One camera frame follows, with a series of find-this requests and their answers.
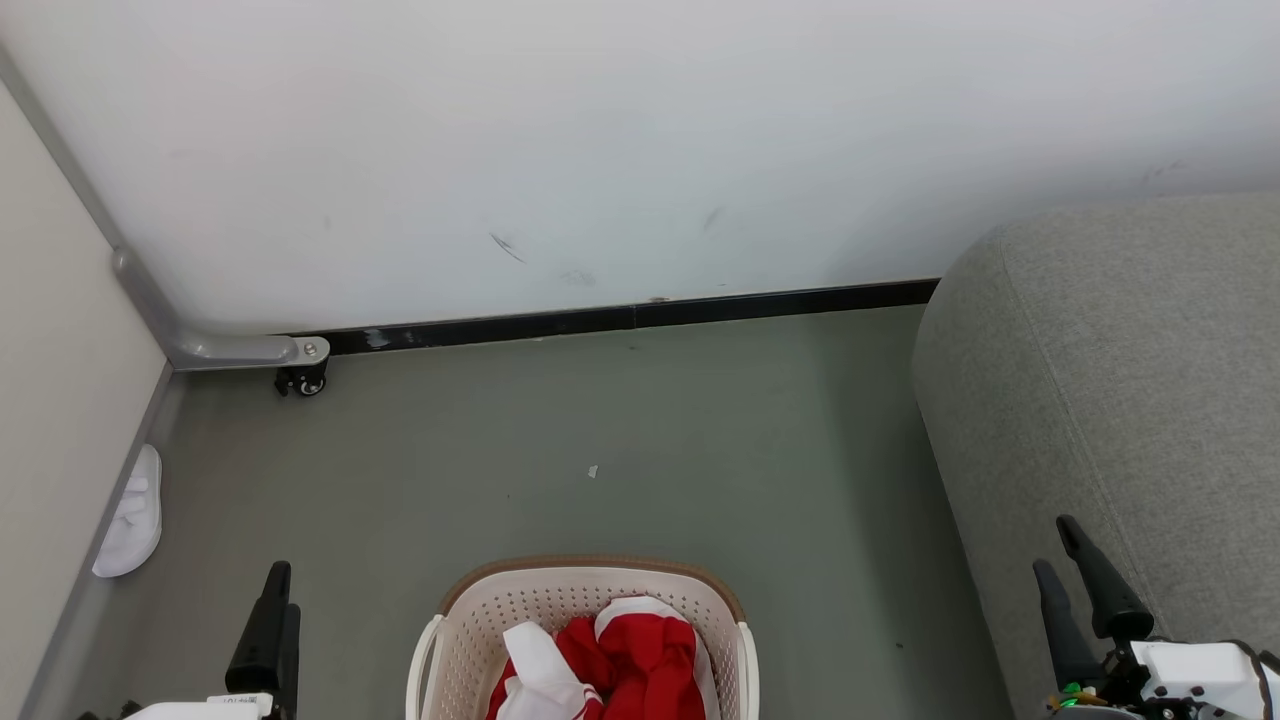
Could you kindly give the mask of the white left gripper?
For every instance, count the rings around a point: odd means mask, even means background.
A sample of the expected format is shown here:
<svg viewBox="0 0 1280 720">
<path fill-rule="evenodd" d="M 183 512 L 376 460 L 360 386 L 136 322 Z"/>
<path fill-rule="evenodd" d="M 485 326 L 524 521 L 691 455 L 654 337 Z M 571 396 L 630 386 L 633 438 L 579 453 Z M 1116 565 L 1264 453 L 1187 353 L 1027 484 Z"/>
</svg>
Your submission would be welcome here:
<svg viewBox="0 0 1280 720">
<path fill-rule="evenodd" d="M 301 610 L 289 591 L 291 564 L 276 561 L 225 671 L 230 694 L 147 705 L 122 720 L 273 720 L 274 712 L 275 720 L 297 720 Z"/>
</svg>

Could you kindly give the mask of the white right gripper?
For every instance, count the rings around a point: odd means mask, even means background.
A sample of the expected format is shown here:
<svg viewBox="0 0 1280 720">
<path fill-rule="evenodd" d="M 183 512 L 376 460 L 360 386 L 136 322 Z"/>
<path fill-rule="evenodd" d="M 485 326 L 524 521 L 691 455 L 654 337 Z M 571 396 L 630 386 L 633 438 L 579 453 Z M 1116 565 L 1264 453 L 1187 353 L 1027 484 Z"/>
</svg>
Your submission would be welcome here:
<svg viewBox="0 0 1280 720">
<path fill-rule="evenodd" d="M 1033 562 L 1039 609 L 1060 692 L 1044 703 L 1044 720 L 1274 720 L 1274 655 L 1242 641 L 1175 643 L 1147 641 L 1155 616 L 1125 577 L 1071 515 L 1057 532 L 1091 601 L 1100 639 L 1135 642 L 1102 685 L 1102 665 L 1085 642 L 1068 592 L 1053 566 Z M 1078 691 L 1065 689 L 1078 684 Z"/>
</svg>

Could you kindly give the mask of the red basketball jersey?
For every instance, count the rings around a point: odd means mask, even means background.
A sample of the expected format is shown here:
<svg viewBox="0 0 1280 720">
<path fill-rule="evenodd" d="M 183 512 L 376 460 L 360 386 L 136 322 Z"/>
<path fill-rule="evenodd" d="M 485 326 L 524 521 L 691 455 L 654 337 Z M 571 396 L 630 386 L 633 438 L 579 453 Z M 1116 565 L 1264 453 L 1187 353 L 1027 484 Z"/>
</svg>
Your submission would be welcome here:
<svg viewBox="0 0 1280 720">
<path fill-rule="evenodd" d="M 658 598 L 612 600 L 556 634 L 522 623 L 503 641 L 484 720 L 723 720 L 701 637 Z"/>
</svg>

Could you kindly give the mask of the white slipper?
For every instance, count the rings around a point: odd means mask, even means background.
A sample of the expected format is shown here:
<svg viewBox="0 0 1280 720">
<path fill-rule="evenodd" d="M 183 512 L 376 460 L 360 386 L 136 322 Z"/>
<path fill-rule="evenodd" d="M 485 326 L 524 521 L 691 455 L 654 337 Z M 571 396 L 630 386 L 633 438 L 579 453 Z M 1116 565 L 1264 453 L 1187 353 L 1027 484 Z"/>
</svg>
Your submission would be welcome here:
<svg viewBox="0 0 1280 720">
<path fill-rule="evenodd" d="M 161 479 L 159 452 L 143 445 L 91 568 L 92 574 L 123 577 L 151 557 L 163 533 Z"/>
</svg>

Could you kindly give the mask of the cream perforated laundry basket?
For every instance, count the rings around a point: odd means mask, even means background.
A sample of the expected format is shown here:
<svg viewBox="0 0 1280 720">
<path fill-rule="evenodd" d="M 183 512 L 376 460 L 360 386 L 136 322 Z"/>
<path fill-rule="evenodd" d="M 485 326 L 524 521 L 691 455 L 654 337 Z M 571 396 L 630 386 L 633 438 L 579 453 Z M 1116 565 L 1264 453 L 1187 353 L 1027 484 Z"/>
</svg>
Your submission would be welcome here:
<svg viewBox="0 0 1280 720">
<path fill-rule="evenodd" d="M 500 638 L 535 621 L 549 632 L 646 594 L 686 618 L 708 648 L 724 720 L 760 719 L 760 671 L 742 605 L 713 573 L 682 562 L 617 555 L 550 555 L 490 562 L 449 591 L 419 637 L 404 720 L 483 720 L 507 660 Z"/>
</svg>

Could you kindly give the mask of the black baseboard strip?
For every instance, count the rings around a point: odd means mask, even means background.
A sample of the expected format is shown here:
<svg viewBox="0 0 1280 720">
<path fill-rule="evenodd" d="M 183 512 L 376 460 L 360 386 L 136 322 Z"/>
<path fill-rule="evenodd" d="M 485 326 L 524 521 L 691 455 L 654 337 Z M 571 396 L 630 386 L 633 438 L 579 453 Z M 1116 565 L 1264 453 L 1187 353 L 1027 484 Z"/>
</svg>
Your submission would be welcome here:
<svg viewBox="0 0 1280 720">
<path fill-rule="evenodd" d="M 923 305 L 931 300 L 938 283 L 938 279 L 928 278 L 773 293 L 650 301 L 556 313 L 324 331 L 303 333 L 298 338 L 311 345 L 325 340 L 333 356 L 489 345 L 671 325 Z"/>
</svg>

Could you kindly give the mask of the grey partition post foot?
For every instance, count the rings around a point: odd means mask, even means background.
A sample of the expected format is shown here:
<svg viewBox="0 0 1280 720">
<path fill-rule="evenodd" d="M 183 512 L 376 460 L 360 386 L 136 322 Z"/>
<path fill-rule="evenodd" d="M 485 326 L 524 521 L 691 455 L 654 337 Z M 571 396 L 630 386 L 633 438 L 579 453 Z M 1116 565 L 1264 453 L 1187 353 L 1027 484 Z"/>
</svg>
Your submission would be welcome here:
<svg viewBox="0 0 1280 720">
<path fill-rule="evenodd" d="M 110 268 L 116 283 L 175 372 L 310 368 L 326 363 L 332 355 L 332 343 L 320 336 L 219 334 L 183 320 L 111 218 L 105 202 L 3 41 L 0 41 L 0 81 L 102 233 L 111 249 Z"/>
</svg>

